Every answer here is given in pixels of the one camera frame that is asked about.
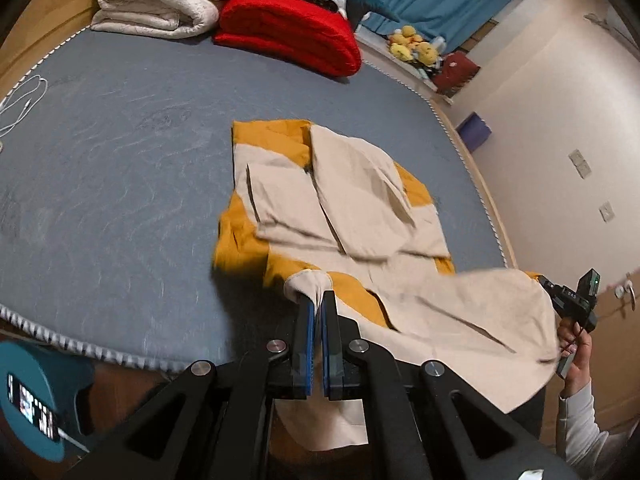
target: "silver bolt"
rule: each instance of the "silver bolt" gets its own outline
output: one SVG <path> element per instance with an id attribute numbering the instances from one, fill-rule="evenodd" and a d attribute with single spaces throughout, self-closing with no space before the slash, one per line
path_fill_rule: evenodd
<path id="1" fill-rule="evenodd" d="M 444 365 L 440 361 L 427 361 L 424 371 L 431 377 L 440 377 L 444 374 Z"/>
<path id="2" fill-rule="evenodd" d="M 354 339 L 349 343 L 349 348 L 352 352 L 364 354 L 364 352 L 369 350 L 369 343 L 364 341 L 364 339 Z"/>
<path id="3" fill-rule="evenodd" d="M 207 375 L 211 371 L 211 364 L 206 361 L 196 361 L 191 365 L 191 373 L 197 376 Z"/>
<path id="4" fill-rule="evenodd" d="M 272 339 L 267 343 L 267 350 L 272 354 L 281 354 L 287 349 L 287 344 L 282 339 Z"/>

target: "gray sleeve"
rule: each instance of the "gray sleeve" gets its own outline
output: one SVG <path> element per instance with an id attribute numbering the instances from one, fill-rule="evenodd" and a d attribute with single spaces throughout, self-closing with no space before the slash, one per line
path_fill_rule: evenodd
<path id="1" fill-rule="evenodd" d="M 598 478 L 609 468 L 632 432 L 610 435 L 600 431 L 595 422 L 591 383 L 567 399 L 560 397 L 556 453 L 585 480 Z"/>

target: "mattress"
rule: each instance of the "mattress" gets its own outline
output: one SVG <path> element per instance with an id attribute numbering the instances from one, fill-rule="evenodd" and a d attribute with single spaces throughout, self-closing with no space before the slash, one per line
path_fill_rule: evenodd
<path id="1" fill-rule="evenodd" d="M 334 80 L 208 37 L 84 30 L 33 74 L 49 88 L 0 153 L 0 316 L 63 348 L 146 368 L 221 364 L 292 312 L 211 270 L 233 120 L 305 118 L 372 142 L 427 185 L 458 271 L 504 266 L 430 104 L 371 66 Z"/>

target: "phone screen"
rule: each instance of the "phone screen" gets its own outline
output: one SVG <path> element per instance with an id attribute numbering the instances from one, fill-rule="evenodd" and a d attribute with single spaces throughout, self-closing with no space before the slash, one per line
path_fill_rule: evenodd
<path id="1" fill-rule="evenodd" d="M 34 396 L 13 374 L 7 375 L 7 394 L 9 402 L 42 434 L 54 442 L 60 440 L 56 414 Z"/>

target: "hand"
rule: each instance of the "hand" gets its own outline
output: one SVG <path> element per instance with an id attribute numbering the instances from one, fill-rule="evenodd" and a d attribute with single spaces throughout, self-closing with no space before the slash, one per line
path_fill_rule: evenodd
<path id="1" fill-rule="evenodd" d="M 565 317 L 558 327 L 558 339 L 560 348 L 565 349 L 562 357 L 575 354 L 574 362 L 564 380 L 562 396 L 566 399 L 578 393 L 591 381 L 589 361 L 591 359 L 591 335 L 582 330 L 578 323 L 569 317 Z"/>

